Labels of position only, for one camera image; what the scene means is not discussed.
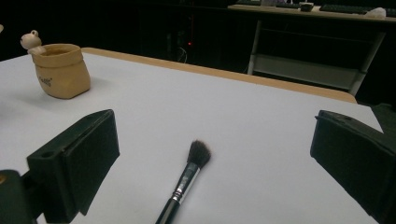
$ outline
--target black plastic part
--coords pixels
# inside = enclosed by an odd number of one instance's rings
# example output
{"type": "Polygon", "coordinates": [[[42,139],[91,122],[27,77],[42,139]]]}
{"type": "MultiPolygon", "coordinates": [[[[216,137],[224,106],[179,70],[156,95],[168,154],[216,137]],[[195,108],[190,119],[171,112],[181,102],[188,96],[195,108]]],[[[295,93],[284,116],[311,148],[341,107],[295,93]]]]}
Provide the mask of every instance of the black plastic part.
{"type": "Polygon", "coordinates": [[[27,157],[30,170],[0,171],[0,223],[69,223],[86,215],[120,155],[112,110],[90,114],[27,157]]]}
{"type": "Polygon", "coordinates": [[[16,171],[0,171],[0,223],[34,223],[31,207],[16,171]]]}
{"type": "Polygon", "coordinates": [[[28,158],[30,178],[43,182],[39,199],[47,222],[69,223],[86,215],[113,162],[120,155],[114,112],[90,114],[28,158]]]}
{"type": "Polygon", "coordinates": [[[311,156],[378,223],[396,223],[395,136],[330,111],[317,119],[311,156]]]}
{"type": "Polygon", "coordinates": [[[179,207],[180,207],[180,203],[178,203],[173,199],[169,199],[155,223],[156,224],[172,223],[179,207]]]}

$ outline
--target makeup brush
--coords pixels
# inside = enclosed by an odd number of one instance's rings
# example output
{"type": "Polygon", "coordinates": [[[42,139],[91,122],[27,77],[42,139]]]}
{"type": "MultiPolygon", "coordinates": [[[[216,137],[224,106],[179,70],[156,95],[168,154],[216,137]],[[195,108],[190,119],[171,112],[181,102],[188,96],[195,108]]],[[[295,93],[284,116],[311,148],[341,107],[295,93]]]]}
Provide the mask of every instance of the makeup brush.
{"type": "Polygon", "coordinates": [[[186,168],[184,168],[183,174],[177,182],[172,197],[163,208],[156,224],[172,223],[177,209],[187,196],[195,177],[198,176],[199,171],[206,165],[209,159],[210,151],[203,142],[197,140],[191,143],[186,168]]]}

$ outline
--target black brush handle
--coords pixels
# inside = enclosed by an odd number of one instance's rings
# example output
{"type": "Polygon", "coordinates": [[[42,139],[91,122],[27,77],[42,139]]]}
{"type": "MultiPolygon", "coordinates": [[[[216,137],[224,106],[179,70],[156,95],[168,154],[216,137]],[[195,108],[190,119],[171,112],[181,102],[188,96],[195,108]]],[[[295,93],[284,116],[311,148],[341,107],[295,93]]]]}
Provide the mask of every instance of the black brush handle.
{"type": "Polygon", "coordinates": [[[160,216],[157,219],[155,224],[169,224],[172,223],[173,218],[177,212],[177,209],[180,207],[180,203],[173,199],[169,199],[166,203],[166,206],[163,208],[160,216]]]}

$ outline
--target brush ferrule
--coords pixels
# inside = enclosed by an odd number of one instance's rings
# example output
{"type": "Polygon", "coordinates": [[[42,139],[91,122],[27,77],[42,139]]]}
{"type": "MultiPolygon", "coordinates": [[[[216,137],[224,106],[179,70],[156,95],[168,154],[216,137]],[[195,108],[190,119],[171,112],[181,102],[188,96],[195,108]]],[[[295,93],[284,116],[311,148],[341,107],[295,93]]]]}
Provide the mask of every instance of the brush ferrule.
{"type": "Polygon", "coordinates": [[[195,177],[198,175],[200,168],[195,163],[189,162],[184,168],[183,174],[177,182],[175,191],[173,192],[172,199],[178,203],[183,203],[195,177]]]}

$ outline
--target white object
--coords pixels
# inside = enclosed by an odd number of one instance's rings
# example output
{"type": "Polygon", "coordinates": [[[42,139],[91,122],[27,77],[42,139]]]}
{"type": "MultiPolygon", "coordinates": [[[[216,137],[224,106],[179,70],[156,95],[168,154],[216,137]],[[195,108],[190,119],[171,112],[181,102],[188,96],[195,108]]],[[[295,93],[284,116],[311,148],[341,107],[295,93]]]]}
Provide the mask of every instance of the white object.
{"type": "Polygon", "coordinates": [[[24,49],[27,49],[29,54],[41,54],[46,52],[41,46],[41,39],[38,37],[38,31],[33,30],[30,34],[23,35],[21,37],[21,45],[24,49]]]}
{"type": "Polygon", "coordinates": [[[67,101],[36,86],[31,57],[0,62],[9,83],[0,88],[1,170],[24,174],[25,158],[74,122],[115,111],[120,157],[73,224],[154,223],[195,139],[212,157],[175,223],[376,223],[309,156],[320,109],[379,129],[370,107],[91,54],[84,61],[94,88],[67,101]]]}
{"type": "Polygon", "coordinates": [[[371,11],[368,11],[364,16],[384,20],[387,17],[387,11],[382,7],[377,7],[371,11]]]}

